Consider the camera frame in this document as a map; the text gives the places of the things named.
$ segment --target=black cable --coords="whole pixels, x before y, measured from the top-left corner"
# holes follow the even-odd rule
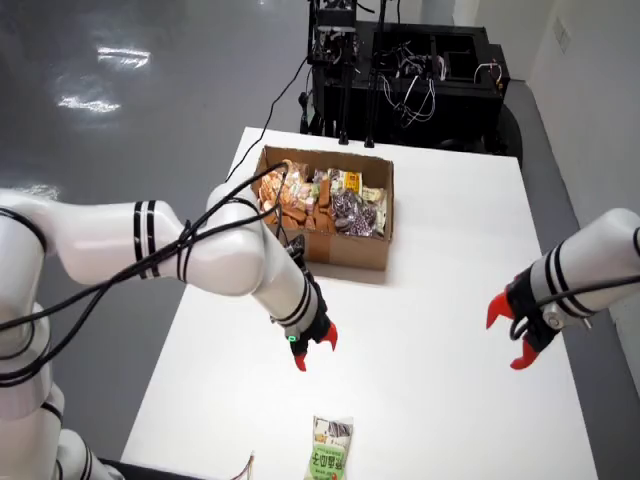
[[[207,219],[211,217],[211,215],[213,215],[216,211],[218,211],[222,206],[227,204],[230,201],[230,199],[235,197],[235,195],[237,195],[241,190],[251,185],[253,182],[260,180],[265,175],[281,168],[285,169],[285,173],[283,175],[280,188],[278,189],[278,193],[276,195],[276,206],[272,207],[268,211],[262,212],[255,216],[252,216],[243,220],[238,220],[236,222],[231,222],[225,225],[221,225],[219,227],[215,227],[210,230],[207,230],[206,232],[203,232],[201,234],[196,234],[197,228],[200,225],[204,224],[207,221]],[[102,282],[94,287],[85,289],[82,292],[79,292],[73,295],[69,299],[64,300],[63,302],[60,302],[59,304],[53,307],[50,307],[46,310],[43,310],[42,312],[38,312],[37,314],[25,316],[22,318],[17,318],[3,325],[0,325],[0,332],[2,332],[10,328],[15,328],[16,326],[19,326],[19,325],[33,322],[37,319],[44,317],[46,315],[45,312],[60,311],[63,308],[66,308],[78,302],[82,298],[90,295],[91,293],[95,292],[95,295],[93,296],[89,304],[85,307],[84,311],[82,312],[82,314],[80,315],[76,323],[73,325],[71,330],[65,335],[65,337],[48,353],[34,360],[31,364],[27,365],[26,367],[23,367],[13,372],[0,374],[0,388],[8,388],[15,385],[19,385],[36,376],[40,372],[43,366],[45,366],[47,363],[49,363],[55,357],[57,357],[67,347],[67,345],[69,345],[69,343],[73,340],[73,338],[78,334],[80,329],[83,327],[83,325],[89,318],[89,315],[91,315],[91,313],[97,306],[98,302],[102,299],[102,297],[104,297],[104,295],[114,285],[118,283],[122,283],[123,281],[128,280],[129,278],[132,278],[134,276],[137,276],[141,272],[148,270],[153,266],[159,265],[163,261],[168,260],[174,255],[177,255],[178,252],[180,252],[181,250],[185,248],[189,248],[195,243],[201,240],[204,240],[205,238],[208,238],[212,235],[216,235],[218,233],[221,233],[227,230],[231,230],[233,228],[238,228],[243,225],[253,223],[255,221],[262,220],[263,218],[271,215],[272,213],[275,213],[278,209],[281,209],[282,207],[279,203],[279,200],[280,200],[280,195],[282,193],[282,188],[284,186],[284,179],[286,178],[286,175],[288,173],[288,168],[289,167],[286,163],[284,162],[278,163],[276,165],[273,165],[267,168],[263,172],[253,175],[251,178],[248,178],[247,180],[243,181],[237,187],[235,187],[231,192],[229,192],[222,199],[220,199],[213,207],[211,207],[211,209],[209,209],[204,215],[202,215],[193,225],[186,227],[178,240],[171,242],[170,244],[166,245],[160,250],[157,250],[152,255],[149,255],[148,257],[128,266],[124,270],[115,274],[109,280],[106,280],[105,282]]]
[[[311,94],[311,90],[309,90],[309,77],[311,77],[311,72],[313,71],[313,65],[309,67],[309,72],[307,73],[307,81],[305,82],[305,93],[307,94],[307,99]]]
[[[262,133],[260,134],[260,138],[258,138],[258,140],[256,140],[253,145],[251,145],[249,147],[249,149],[245,152],[244,156],[242,157],[242,160],[240,160],[238,162],[238,164],[233,167],[233,170],[231,170],[231,172],[229,173],[229,175],[227,176],[227,179],[225,180],[225,183],[227,183],[229,181],[229,179],[233,176],[233,174],[236,172],[236,170],[238,169],[238,167],[240,165],[242,165],[242,163],[245,161],[245,159],[247,158],[247,155],[249,155],[249,152],[251,150],[253,150],[253,147],[255,147],[258,143],[260,143],[262,141],[262,139],[264,138],[264,134],[267,131],[267,128],[269,127],[269,122],[271,121],[271,117],[273,116],[273,109],[276,106],[276,103],[278,103],[278,101],[284,97],[284,94],[287,93],[287,90],[289,90],[289,87],[293,84],[293,82],[296,81],[296,79],[298,78],[298,75],[300,74],[300,70],[302,70],[302,67],[304,66],[304,64],[307,62],[307,57],[304,57],[304,60],[302,61],[302,63],[300,64],[300,66],[298,67],[298,70],[296,71],[295,76],[293,77],[293,79],[287,84],[286,87],[284,87],[284,90],[280,93],[280,95],[278,95],[278,97],[273,101],[273,103],[271,104],[271,109],[269,110],[269,117],[267,118],[267,123],[264,124],[264,128],[262,129]]]
[[[375,10],[372,10],[372,9],[370,9],[370,8],[367,8],[367,7],[365,7],[364,5],[361,5],[360,3],[358,3],[358,7],[360,7],[361,9],[363,9],[365,12],[369,12],[369,13],[372,13],[372,14],[374,14],[374,15],[376,14],[376,11],[375,11]]]
[[[607,290],[609,288],[624,287],[625,285],[633,285],[635,283],[640,283],[640,275],[591,283],[589,285],[585,285],[584,287],[574,288],[572,290],[567,290],[555,295],[545,297],[542,300],[536,302],[536,308],[542,308],[549,303],[557,302],[558,300],[562,300],[563,298],[581,295],[583,293],[597,292],[599,290]]]

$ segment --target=gray floor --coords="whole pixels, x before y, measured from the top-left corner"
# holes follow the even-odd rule
[[[306,15],[299,0],[0,3],[2,186],[76,203],[158,198],[194,218],[224,180],[244,126],[262,125],[302,60]],[[302,83],[272,128],[297,130]],[[577,222],[530,90],[513,82],[507,103],[523,132],[523,175],[548,250]],[[77,288],[48,261],[43,304]],[[119,458],[124,448],[182,290],[173,281],[117,288],[55,364],[66,426],[102,456]],[[75,313],[54,318],[56,340]],[[595,332],[566,334],[571,365],[600,478],[640,478],[640,402],[601,316]]]

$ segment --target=open cardboard box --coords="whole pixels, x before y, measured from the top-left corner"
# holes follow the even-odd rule
[[[265,146],[260,155],[256,173],[260,173],[285,159],[306,163],[309,165],[310,175],[313,175],[315,170],[326,171],[329,168],[362,172],[364,185],[386,189],[387,221],[384,228],[384,238],[355,237],[306,229],[285,229],[290,240],[300,234],[304,235],[306,241],[305,259],[310,262],[385,270],[389,257],[389,246],[393,237],[393,162],[349,153]],[[255,182],[252,189],[257,196],[260,181]],[[275,234],[276,226],[269,225],[269,228]]]

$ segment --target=snack package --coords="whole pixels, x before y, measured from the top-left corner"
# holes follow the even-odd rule
[[[305,200],[312,190],[312,185],[307,183],[309,166],[302,163],[294,163],[291,160],[284,160],[284,162],[289,165],[289,172],[282,187],[280,201],[283,206],[290,206],[304,211]],[[276,203],[282,176],[283,172],[275,170],[262,177],[259,194],[263,205],[267,202],[272,205]]]
[[[336,229],[345,235],[372,237],[376,225],[376,207],[362,200],[351,190],[333,195],[333,216]]]
[[[353,435],[353,419],[313,418],[313,451],[304,480],[342,480]]]
[[[376,209],[375,231],[384,235],[384,226],[387,223],[387,192],[384,188],[362,188],[362,199],[372,203]]]
[[[331,179],[331,195],[346,189],[362,196],[362,173],[345,172],[337,168],[330,168],[328,174]]]

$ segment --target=white robotic arm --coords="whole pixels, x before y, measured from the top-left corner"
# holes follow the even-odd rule
[[[588,317],[639,290],[640,217],[614,209],[518,274],[489,305],[487,328],[499,315],[514,321],[523,354],[511,367],[521,370],[563,328],[590,328]]]
[[[255,221],[257,203],[248,186],[219,186],[207,203],[213,214],[195,241],[185,236],[189,227],[165,202],[77,206],[0,189],[0,434],[6,439],[0,439],[1,478],[45,478],[40,474],[53,469],[52,445],[57,446],[58,437],[68,446],[58,449],[58,460],[81,464],[77,452],[84,455],[85,450],[82,458],[93,458],[79,437],[60,435],[59,422],[42,413],[47,405],[62,412],[64,403],[50,363],[42,361],[55,349],[49,320],[36,314],[35,321],[24,321],[38,311],[35,295],[47,254],[57,253],[70,277],[96,285],[97,294],[132,264],[162,255],[137,276],[173,277],[221,295],[251,294],[283,327],[300,370],[306,370],[309,340],[330,342],[335,349],[337,330],[302,259],[304,237],[284,248],[263,222]],[[182,245],[176,254],[164,255],[176,242]],[[23,442],[15,441],[25,434]],[[98,472],[102,467],[95,463]],[[104,472],[86,478],[110,478]],[[68,473],[65,478],[74,478]],[[78,475],[85,478],[81,471]]]

